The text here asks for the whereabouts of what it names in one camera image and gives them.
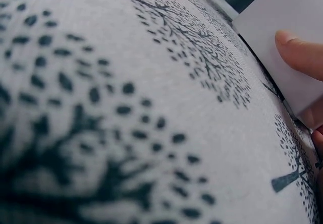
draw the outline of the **fingernail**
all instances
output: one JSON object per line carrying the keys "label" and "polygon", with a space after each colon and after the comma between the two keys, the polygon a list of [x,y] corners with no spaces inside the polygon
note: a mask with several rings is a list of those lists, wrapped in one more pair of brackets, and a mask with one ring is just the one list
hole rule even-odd
{"label": "fingernail", "polygon": [[281,45],[286,45],[289,41],[297,39],[298,37],[289,31],[277,31],[275,39]]}

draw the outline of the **fabric texture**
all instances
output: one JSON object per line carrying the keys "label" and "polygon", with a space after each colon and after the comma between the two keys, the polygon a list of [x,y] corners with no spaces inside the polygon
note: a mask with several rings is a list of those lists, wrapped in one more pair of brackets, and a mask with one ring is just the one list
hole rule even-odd
{"label": "fabric texture", "polygon": [[207,0],[0,0],[0,223],[319,223],[318,158]]}

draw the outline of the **tree trunk print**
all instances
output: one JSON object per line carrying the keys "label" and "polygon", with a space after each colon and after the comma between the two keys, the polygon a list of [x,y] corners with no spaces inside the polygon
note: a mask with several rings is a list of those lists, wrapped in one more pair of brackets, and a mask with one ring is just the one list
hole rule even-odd
{"label": "tree trunk print", "polygon": [[278,178],[275,178],[272,180],[272,186],[276,193],[283,190],[285,187],[293,183],[295,180],[297,180],[300,176],[302,176],[305,171],[299,173],[298,170],[291,172],[290,174],[287,174],[285,176],[281,176]]}

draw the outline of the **black tree motif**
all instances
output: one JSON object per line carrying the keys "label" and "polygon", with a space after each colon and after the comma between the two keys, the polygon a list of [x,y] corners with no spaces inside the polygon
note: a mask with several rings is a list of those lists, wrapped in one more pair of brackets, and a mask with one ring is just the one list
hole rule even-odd
{"label": "black tree motif", "polygon": [[[207,177],[190,170],[202,159],[189,152],[188,136],[174,131],[166,117],[152,114],[153,101],[141,96],[132,81],[116,78],[108,59],[89,57],[96,48],[84,37],[56,30],[60,22],[50,10],[26,16],[25,0],[0,0],[2,4],[2,66],[12,80],[27,81],[14,89],[10,80],[0,81],[0,159],[17,153],[12,164],[0,166],[0,203],[74,223],[136,224],[144,218],[152,224],[176,224],[203,218],[219,224],[197,207],[211,208],[216,199],[205,189]],[[22,30],[16,27],[9,39],[10,20],[21,22]],[[37,27],[48,34],[37,35]],[[57,38],[61,46],[53,44]],[[22,48],[35,55],[22,57]],[[16,105],[29,112],[22,118],[30,139],[19,137]],[[62,122],[67,128],[57,132]],[[26,148],[16,149],[21,145]],[[97,162],[99,153],[104,153],[102,162]],[[52,178],[37,179],[44,171]],[[97,184],[78,190],[80,180],[86,182],[92,172],[97,172]],[[42,190],[17,189],[17,182],[21,187],[30,179]],[[198,199],[189,192],[192,185]],[[51,186],[58,189],[43,190]],[[109,213],[120,202],[136,211]],[[108,206],[104,220],[85,215],[85,209],[98,205]]]}
{"label": "black tree motif", "polygon": [[318,223],[318,210],[315,200],[314,171],[307,153],[296,135],[286,126],[281,116],[275,116],[276,133],[280,138],[280,147],[288,157],[292,172],[272,179],[275,192],[280,192],[293,182],[299,187],[299,195],[304,199],[303,205],[310,223]]}
{"label": "black tree motif", "polygon": [[232,29],[231,22],[225,19],[225,15],[218,8],[207,9],[199,0],[190,0],[202,13],[202,15],[214,25],[215,30],[223,36],[228,42],[232,43],[244,55],[248,55],[248,47],[240,39],[237,33]]}
{"label": "black tree motif", "polygon": [[162,44],[193,80],[217,94],[219,102],[247,107],[250,87],[230,50],[176,0],[132,0],[153,41]]}

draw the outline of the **tile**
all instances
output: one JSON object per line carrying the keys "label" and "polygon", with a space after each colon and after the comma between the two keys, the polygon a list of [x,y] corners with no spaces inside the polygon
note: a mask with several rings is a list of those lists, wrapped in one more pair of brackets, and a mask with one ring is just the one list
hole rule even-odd
{"label": "tile", "polygon": [[226,0],[238,13],[241,13],[254,0]]}

